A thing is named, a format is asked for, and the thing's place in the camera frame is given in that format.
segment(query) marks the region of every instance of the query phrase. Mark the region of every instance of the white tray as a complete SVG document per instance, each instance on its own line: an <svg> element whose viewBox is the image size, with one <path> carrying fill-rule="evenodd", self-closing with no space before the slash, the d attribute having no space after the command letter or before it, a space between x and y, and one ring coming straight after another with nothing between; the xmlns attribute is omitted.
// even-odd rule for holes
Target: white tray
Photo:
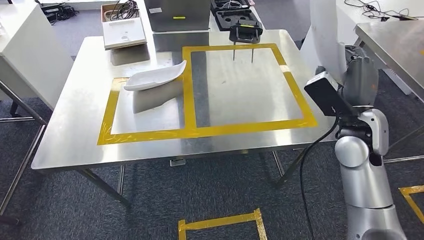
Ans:
<svg viewBox="0 0 424 240"><path fill-rule="evenodd" d="M138 72L128 79L123 88L127 91L141 91L164 85L183 74L186 63L184 60L178 65Z"/></svg>

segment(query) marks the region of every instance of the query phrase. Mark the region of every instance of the yellow tape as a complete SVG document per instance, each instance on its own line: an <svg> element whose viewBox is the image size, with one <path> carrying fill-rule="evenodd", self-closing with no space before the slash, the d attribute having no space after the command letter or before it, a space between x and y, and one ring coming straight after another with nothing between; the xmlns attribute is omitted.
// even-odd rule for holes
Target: yellow tape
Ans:
<svg viewBox="0 0 424 240"><path fill-rule="evenodd" d="M231 224L239 224L255 221L257 232L259 234L260 240L267 240L267 233L265 232L264 221L262 220L261 211L258 209L254 210L253 213L235 215L235 216L227 216L203 221L197 221L192 223L186 223L186 220L178 221L178 240L186 240L187 234L186 230L200 230L200 229L208 229L219 226L231 225Z"/></svg>
<svg viewBox="0 0 424 240"><path fill-rule="evenodd" d="M424 192L424 185L421 186L410 186L410 187L400 187L400 192L402 193L403 197L406 199L408 204L411 206L412 210L415 212L416 216L421 220L421 223L424 224L424 214L420 210L420 208L417 206L417 204L414 202L410 194L416 194L416 193L423 193Z"/></svg>
<svg viewBox="0 0 424 240"><path fill-rule="evenodd" d="M240 24L241 27L246 27L246 28L253 28L252 25L245 25L245 24Z"/></svg>
<svg viewBox="0 0 424 240"><path fill-rule="evenodd" d="M246 50L246 49L271 49L277 63L280 65L281 71L287 81L288 86L296 100L303 118L290 119L281 121L269 122L253 122L228 124L221 126L197 127L195 98L192 79L192 52L206 51L225 51L225 50ZM184 111L184 128L157 130L146 132L127 132L111 134L112 125L115 118L115 112L118 104L119 91L123 83L128 78L115 78L112 82L112 87L107 100L106 110L104 111L103 121L100 128L100 133L97 145L132 143L142 141L166 140L166 139L187 139L212 137L228 134L244 134L263 131L273 131L281 129L294 129L317 126L317 121L302 95L296 81L287 67L280 50L275 43L266 44L242 44L242 45L219 45L219 46L185 46L182 48L182 58L187 61L185 70L177 81L182 81L183 88L183 111Z"/></svg>

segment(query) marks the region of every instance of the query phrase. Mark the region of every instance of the gray carpet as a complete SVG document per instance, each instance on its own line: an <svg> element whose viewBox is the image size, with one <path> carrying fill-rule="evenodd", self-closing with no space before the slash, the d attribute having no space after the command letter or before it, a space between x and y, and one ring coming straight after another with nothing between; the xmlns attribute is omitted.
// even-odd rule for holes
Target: gray carpet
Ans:
<svg viewBox="0 0 424 240"><path fill-rule="evenodd" d="M266 29L285 29L295 41L305 38L311 25L310 0L255 0Z"/></svg>
<svg viewBox="0 0 424 240"><path fill-rule="evenodd" d="M77 16L57 21L52 27L70 56L77 55L85 37L103 36L100 10L82 10Z"/></svg>
<svg viewBox="0 0 424 240"><path fill-rule="evenodd" d="M262 7L269 2L272 1L257 0L256 9L267 29L282 28L281 25L268 26L267 18L271 21L280 15L270 6ZM296 30L297 23L294 22L297 19L287 21ZM273 22L283 24L280 20ZM299 35L294 39L302 38L300 32L289 32ZM84 37L74 37L67 46L81 45ZM71 49L69 54L74 56L76 51ZM51 115L39 99L26 101L42 117L48 119ZM0 117L7 116L10 104L10 101L0 102ZM391 142L424 124L423 104L403 95L382 72L375 105L387 115ZM31 122L1 124L0 197L6 193L36 131L37 125ZM391 152L389 157L422 155L422 142L421 137L399 152ZM306 197L317 240L340 240L347 230L339 164L333 148L333 142L319 144L310 153L304 169ZM278 154L287 168L299 151L286 150ZM262 212L268 240L308 239L299 173L282 189L274 189L272 182L277 180L278 172L272 156L269 153L266 156L260 158L258 154L245 154L188 159L187 164L180 167L169 167L169 162L164 160L130 165L124 181L124 196L132 204L130 210L125 210L73 171L41 175L27 169L6 211L7 215L20 218L24 225L0 225L0 240L171 240L178 238L178 220L185 219L191 223L252 213L256 208ZM424 184L424 163L394 163L386 168L399 219L408 239L424 239L422 223L398 190L398 187ZM116 186L118 167L94 171ZM413 197L419 206L424 206L422 194ZM259 238L255 225L246 222L187 231L187 239Z"/></svg>

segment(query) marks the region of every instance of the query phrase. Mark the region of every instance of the stainless steel table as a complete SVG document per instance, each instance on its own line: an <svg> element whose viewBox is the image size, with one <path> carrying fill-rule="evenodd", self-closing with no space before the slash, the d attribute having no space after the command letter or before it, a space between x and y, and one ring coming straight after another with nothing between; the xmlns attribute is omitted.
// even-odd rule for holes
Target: stainless steel table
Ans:
<svg viewBox="0 0 424 240"><path fill-rule="evenodd" d="M302 148L333 124L334 118L323 116L304 92L313 74L285 30L265 30L258 45L237 45L234 60L228 32L153 34L147 42L105 51L102 37L85 38L32 162L34 170L77 170L128 204L122 197L124 168L117 191L90 168ZM183 91L133 113L135 96L122 88L124 77L183 58L191 64L182 79L171 82L175 89L182 81ZM150 92L147 102L160 94ZM305 120L306 115L313 117Z"/></svg>
<svg viewBox="0 0 424 240"><path fill-rule="evenodd" d="M387 21L360 23L355 28L359 42L375 53L392 69L415 95L424 102L424 21ZM424 134L424 126L409 133L390 146L390 150ZM388 162L424 159L405 157Z"/></svg>

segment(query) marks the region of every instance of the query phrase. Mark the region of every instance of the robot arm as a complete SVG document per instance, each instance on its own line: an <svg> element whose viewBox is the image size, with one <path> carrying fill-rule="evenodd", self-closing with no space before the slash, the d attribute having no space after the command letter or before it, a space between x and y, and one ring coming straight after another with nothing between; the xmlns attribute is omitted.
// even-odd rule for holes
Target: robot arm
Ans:
<svg viewBox="0 0 424 240"><path fill-rule="evenodd" d="M347 239L406 240L383 162L389 125L372 107L378 71L359 46L337 41L336 0L311 0L310 9L315 48L325 71L304 89L324 115L339 118L335 154L347 206Z"/></svg>

